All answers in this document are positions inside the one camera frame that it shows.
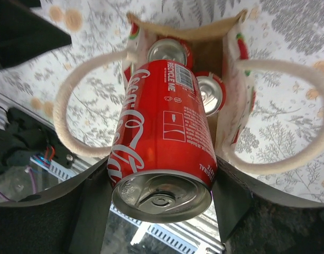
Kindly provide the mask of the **watermelon canvas tote bag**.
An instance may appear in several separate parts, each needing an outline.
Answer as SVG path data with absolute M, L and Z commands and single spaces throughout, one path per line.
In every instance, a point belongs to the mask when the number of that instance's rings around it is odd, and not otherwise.
M 62 83 L 53 108 L 53 122 L 58 138 L 71 152 L 84 157 L 105 157 L 109 147 L 90 147 L 77 140 L 69 131 L 67 106 L 70 96 L 80 81 L 102 65 L 122 61 L 123 67 L 134 70 L 143 64 L 147 48 L 157 37 L 171 36 L 191 44 L 195 56 L 195 68 L 215 67 L 221 71 L 228 92 L 222 112 L 210 120 L 211 133 L 215 135 L 216 155 L 227 160 L 237 169 L 256 175 L 280 174 L 298 168 L 314 159 L 324 149 L 324 116 L 318 135 L 299 153 L 281 161 L 268 164 L 251 164 L 235 154 L 236 142 L 246 126 L 255 100 L 253 70 L 282 72 L 310 83 L 322 96 L 324 106 L 324 74 L 292 62 L 248 58 L 248 53 L 237 44 L 237 34 L 245 20 L 247 10 L 235 17 L 220 20 L 195 29 L 179 30 L 166 25 L 141 21 L 133 13 L 127 18 L 137 25 L 143 35 L 135 46 L 128 43 L 123 51 L 103 54 L 80 64 Z

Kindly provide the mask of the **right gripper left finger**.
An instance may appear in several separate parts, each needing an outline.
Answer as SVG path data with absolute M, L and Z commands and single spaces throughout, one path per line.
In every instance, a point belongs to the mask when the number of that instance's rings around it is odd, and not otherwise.
M 18 202 L 0 203 L 0 253 L 100 253 L 112 193 L 107 160 Z

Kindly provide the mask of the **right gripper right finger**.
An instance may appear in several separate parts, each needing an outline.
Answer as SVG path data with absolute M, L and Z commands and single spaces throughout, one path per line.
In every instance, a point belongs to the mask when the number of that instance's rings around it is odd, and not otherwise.
M 273 188 L 217 158 L 212 187 L 226 253 L 324 253 L 324 204 Z

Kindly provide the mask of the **red cola can front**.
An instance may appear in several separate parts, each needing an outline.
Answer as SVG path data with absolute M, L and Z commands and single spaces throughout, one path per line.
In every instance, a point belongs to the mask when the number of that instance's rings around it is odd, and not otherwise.
M 217 160 L 190 69 L 155 60 L 133 73 L 107 171 L 113 204 L 134 219 L 181 222 L 210 206 Z

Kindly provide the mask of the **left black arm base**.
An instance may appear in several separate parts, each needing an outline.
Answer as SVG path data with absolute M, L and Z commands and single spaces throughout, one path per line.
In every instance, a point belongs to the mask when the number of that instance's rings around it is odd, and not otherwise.
M 29 164 L 37 157 L 48 166 L 53 159 L 71 166 L 67 155 L 75 155 L 59 140 L 56 132 L 35 118 L 15 107 L 0 109 L 5 113 L 6 123 L 0 128 L 0 175 L 12 167 Z

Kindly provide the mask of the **red cola can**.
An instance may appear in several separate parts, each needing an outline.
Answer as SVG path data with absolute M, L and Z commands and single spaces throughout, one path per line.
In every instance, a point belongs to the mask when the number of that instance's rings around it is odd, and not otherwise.
M 155 60 L 173 60 L 189 69 L 193 67 L 191 48 L 185 41 L 173 38 L 159 39 L 152 44 L 147 54 L 147 62 Z
M 113 204 L 134 219 L 181 222 L 210 206 L 217 160 L 190 69 L 155 60 L 133 73 L 107 171 Z
M 226 101 L 226 87 L 223 81 L 213 72 L 200 71 L 195 73 L 205 113 L 211 116 L 219 112 Z

